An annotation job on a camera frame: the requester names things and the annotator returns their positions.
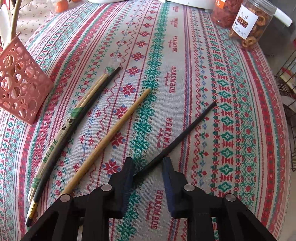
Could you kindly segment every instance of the metal screw head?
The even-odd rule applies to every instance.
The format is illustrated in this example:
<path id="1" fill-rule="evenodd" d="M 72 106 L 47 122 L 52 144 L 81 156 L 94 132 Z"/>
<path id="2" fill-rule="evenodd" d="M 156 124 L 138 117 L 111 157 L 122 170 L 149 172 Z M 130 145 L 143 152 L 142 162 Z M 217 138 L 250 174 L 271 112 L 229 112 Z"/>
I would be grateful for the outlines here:
<path id="1" fill-rule="evenodd" d="M 71 199 L 71 196 L 69 194 L 64 194 L 60 197 L 60 200 L 62 202 L 68 202 Z"/>
<path id="2" fill-rule="evenodd" d="M 101 189 L 102 191 L 107 192 L 112 189 L 112 186 L 110 184 L 104 184 L 103 186 L 101 186 Z"/>
<path id="3" fill-rule="evenodd" d="M 225 196 L 226 200 L 227 201 L 230 201 L 230 202 L 234 202 L 237 198 L 234 194 L 232 193 L 228 193 L 226 196 Z"/>
<path id="4" fill-rule="evenodd" d="M 184 190 L 185 191 L 189 191 L 189 192 L 191 192 L 191 191 L 193 191 L 195 189 L 195 187 L 192 185 L 192 184 L 186 184 L 186 185 L 184 185 Z"/>

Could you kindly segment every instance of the patterned tablecloth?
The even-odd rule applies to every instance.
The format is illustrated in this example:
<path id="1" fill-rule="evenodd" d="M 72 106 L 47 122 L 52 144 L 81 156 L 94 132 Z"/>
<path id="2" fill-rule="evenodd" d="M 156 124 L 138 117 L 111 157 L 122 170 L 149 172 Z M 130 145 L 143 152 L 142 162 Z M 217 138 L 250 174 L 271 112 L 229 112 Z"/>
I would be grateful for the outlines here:
<path id="1" fill-rule="evenodd" d="M 122 59 L 120 76 L 64 149 L 38 216 L 151 87 L 153 93 L 74 194 L 88 194 L 107 183 L 125 157 L 142 168 L 216 101 L 205 121 L 170 154 L 173 166 L 207 193 L 235 193 L 279 237 L 289 194 L 288 135 L 274 78 L 258 46 L 251 53 L 241 51 L 204 11 L 157 0 L 85 3 L 50 17 L 26 46 L 55 87 L 32 126 L 0 111 L 0 240 L 25 234 L 26 194 L 37 165 L 64 117 L 111 56 Z M 170 218 L 159 167 L 131 194 L 124 219 L 110 219 L 110 240 L 186 240 L 185 227 L 185 219 Z"/>

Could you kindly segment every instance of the jar label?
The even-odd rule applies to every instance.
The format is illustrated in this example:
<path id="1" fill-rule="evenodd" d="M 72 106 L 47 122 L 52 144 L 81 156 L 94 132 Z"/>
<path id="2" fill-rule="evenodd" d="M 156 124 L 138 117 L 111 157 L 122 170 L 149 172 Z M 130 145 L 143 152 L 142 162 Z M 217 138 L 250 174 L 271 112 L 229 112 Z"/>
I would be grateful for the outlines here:
<path id="1" fill-rule="evenodd" d="M 232 29 L 243 39 L 249 36 L 254 27 L 258 16 L 248 10 L 244 5 L 241 5 L 237 17 L 232 25 Z"/>
<path id="2" fill-rule="evenodd" d="M 219 7 L 219 8 L 221 8 L 221 9 L 223 9 L 223 8 L 224 8 L 225 1 L 226 1 L 226 0 L 216 0 L 215 5 L 216 5 L 217 7 Z"/>

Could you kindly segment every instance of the snowflake pattern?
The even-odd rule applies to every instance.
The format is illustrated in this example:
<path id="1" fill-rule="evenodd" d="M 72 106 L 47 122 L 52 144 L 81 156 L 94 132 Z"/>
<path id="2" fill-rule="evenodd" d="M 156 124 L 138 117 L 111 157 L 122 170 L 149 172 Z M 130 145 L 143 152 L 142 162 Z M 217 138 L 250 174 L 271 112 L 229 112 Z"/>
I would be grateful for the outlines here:
<path id="1" fill-rule="evenodd" d="M 120 91 L 123 92 L 124 97 L 128 97 L 132 93 L 135 93 L 136 88 L 134 88 L 131 83 L 127 83 L 126 86 L 120 88 Z"/>
<path id="2" fill-rule="evenodd" d="M 107 171 L 106 174 L 109 178 L 113 173 L 121 171 L 120 166 L 116 164 L 114 158 L 111 158 L 109 162 L 105 162 L 102 167 L 105 171 Z"/>
<path id="3" fill-rule="evenodd" d="M 148 33 L 147 31 L 144 31 L 144 32 L 141 32 L 140 35 L 141 35 L 142 37 L 147 37 L 147 36 L 150 35 L 150 33 Z"/>
<path id="4" fill-rule="evenodd" d="M 152 17 L 152 16 L 147 16 L 146 19 L 149 20 L 149 21 L 151 21 L 151 20 L 154 20 L 155 18 Z"/>
<path id="5" fill-rule="evenodd" d="M 127 106 L 123 104 L 116 110 L 113 110 L 113 112 L 115 113 L 115 115 L 117 115 L 117 118 L 120 119 L 124 115 L 124 113 L 127 112 L 127 110 L 128 110 Z"/>
<path id="6" fill-rule="evenodd" d="M 150 27 L 152 27 L 153 25 L 150 24 L 150 23 L 144 23 L 143 26 L 144 26 L 145 28 L 150 28 Z"/>
<path id="7" fill-rule="evenodd" d="M 132 76 L 135 76 L 136 74 L 140 73 L 141 70 L 138 69 L 136 66 L 133 66 L 132 68 L 127 69 L 126 72 L 128 72 L 128 74 L 132 77 Z"/>
<path id="8" fill-rule="evenodd" d="M 119 147 L 120 144 L 123 144 L 126 140 L 124 139 L 124 137 L 121 135 L 121 132 L 118 132 L 117 134 L 115 134 L 115 136 L 111 139 L 111 145 L 113 147 L 113 149 L 116 149 L 117 147 Z"/>
<path id="9" fill-rule="evenodd" d="M 148 43 L 146 43 L 145 41 L 141 40 L 140 42 L 137 42 L 136 45 L 137 45 L 139 48 L 142 48 L 142 47 L 148 45 Z"/>
<path id="10" fill-rule="evenodd" d="M 144 58 L 144 55 L 142 55 L 141 52 L 136 52 L 135 54 L 132 54 L 131 57 L 137 62 L 140 59 Z"/>

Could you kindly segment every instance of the red dried fruit package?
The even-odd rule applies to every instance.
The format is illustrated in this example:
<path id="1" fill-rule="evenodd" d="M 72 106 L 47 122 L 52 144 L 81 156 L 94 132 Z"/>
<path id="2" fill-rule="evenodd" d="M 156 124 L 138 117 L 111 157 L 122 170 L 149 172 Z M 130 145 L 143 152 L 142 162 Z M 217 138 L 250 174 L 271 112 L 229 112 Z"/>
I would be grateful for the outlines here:
<path id="1" fill-rule="evenodd" d="M 243 0 L 216 0 L 211 19 L 223 28 L 230 28 Z"/>

